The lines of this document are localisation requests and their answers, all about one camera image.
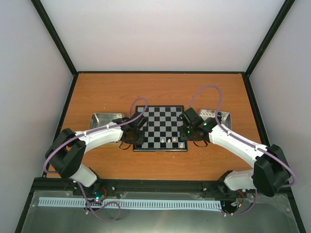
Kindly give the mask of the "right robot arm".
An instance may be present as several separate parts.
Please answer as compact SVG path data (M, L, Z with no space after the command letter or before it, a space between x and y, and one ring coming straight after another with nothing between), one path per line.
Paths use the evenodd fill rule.
M229 113L196 113L189 108L179 117L183 122L178 128L182 140L218 145L250 165L250 170L229 170L218 179L218 189L224 196L229 191L254 189L272 197L292 177L283 150L277 145L258 144L232 131Z

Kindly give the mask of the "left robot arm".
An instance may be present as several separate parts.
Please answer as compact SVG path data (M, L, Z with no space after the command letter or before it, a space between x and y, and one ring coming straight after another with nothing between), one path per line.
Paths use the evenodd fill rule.
M98 175L82 164L84 154L109 143L143 144L145 133L141 128L147 121L145 116L124 117L84 132L64 129L48 149L44 168L50 164L61 178L76 181L90 195L97 195L101 183Z

